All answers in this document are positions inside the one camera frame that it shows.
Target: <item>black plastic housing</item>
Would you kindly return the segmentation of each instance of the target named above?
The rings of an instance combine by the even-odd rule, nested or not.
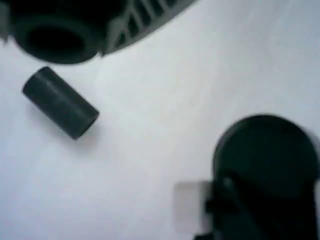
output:
[[[195,0],[0,0],[0,37],[30,55],[76,64],[142,39]]]
[[[317,240],[317,149],[314,136],[281,117],[256,115],[231,126],[213,156],[205,209],[214,233],[203,239]]]

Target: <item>white table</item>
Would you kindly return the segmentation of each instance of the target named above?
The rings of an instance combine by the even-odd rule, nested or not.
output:
[[[320,135],[320,1],[200,0],[103,60],[52,66],[101,112],[68,139],[20,93],[46,63],[0,50],[1,240],[190,240],[173,189],[212,178],[234,121]]]

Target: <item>black plastic part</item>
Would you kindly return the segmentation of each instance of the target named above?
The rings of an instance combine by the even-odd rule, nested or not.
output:
[[[103,53],[108,26],[127,0],[0,0],[10,6],[10,34],[30,55],[77,64]]]
[[[22,92],[74,140],[81,137],[99,116],[93,106],[49,67],[37,71]]]
[[[224,240],[318,239],[314,144],[277,116],[248,117],[228,129],[213,157],[213,229]]]

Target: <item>circular hole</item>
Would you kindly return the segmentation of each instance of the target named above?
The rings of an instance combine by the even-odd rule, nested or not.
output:
[[[83,39],[77,34],[54,26],[41,26],[27,36],[27,44],[34,51],[49,55],[74,55],[85,48]]]

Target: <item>black cap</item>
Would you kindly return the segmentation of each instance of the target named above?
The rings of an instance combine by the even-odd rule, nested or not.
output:
[[[99,112],[50,67],[37,71],[22,92],[72,139],[81,137]]]

